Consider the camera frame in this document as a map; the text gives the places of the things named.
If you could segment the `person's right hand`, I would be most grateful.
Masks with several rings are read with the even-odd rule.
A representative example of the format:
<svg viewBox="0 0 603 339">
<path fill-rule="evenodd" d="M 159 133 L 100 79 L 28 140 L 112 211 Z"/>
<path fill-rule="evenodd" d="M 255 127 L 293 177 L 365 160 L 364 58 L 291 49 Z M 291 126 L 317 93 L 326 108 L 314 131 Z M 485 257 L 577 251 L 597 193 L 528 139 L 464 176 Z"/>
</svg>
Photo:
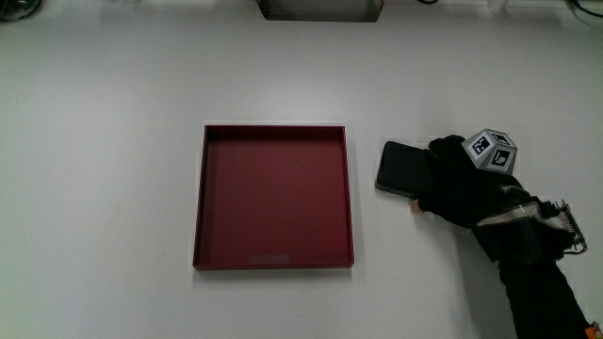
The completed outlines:
<svg viewBox="0 0 603 339">
<path fill-rule="evenodd" d="M 418 196 L 418 209 L 470 229 L 491 261 L 529 266 L 585 251 L 569 206 L 541 200 L 513 177 L 517 148 L 507 134 L 440 137 L 427 153 L 435 179 Z"/>
</svg>

